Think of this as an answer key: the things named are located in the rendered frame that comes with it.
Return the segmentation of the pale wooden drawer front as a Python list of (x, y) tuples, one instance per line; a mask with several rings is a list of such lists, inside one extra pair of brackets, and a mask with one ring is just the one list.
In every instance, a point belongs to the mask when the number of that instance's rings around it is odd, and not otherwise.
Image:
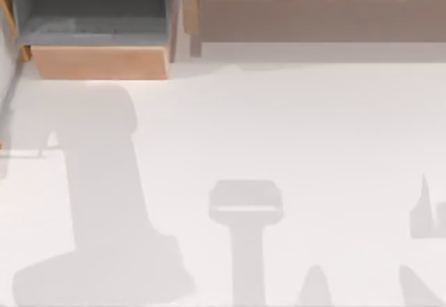
[(43, 79), (167, 79), (170, 48), (154, 46), (37, 46), (31, 48)]

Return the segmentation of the wooden open shelf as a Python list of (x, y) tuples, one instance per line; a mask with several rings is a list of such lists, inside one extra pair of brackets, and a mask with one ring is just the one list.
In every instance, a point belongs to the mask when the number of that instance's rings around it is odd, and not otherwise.
[(446, 43), (446, 0), (182, 0), (206, 60), (339, 58), (343, 47)]

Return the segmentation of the grey pulled-out drawer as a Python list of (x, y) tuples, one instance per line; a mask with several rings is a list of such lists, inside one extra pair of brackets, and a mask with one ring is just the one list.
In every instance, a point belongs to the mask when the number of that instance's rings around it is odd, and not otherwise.
[(0, 0), (19, 46), (166, 47), (175, 0)]

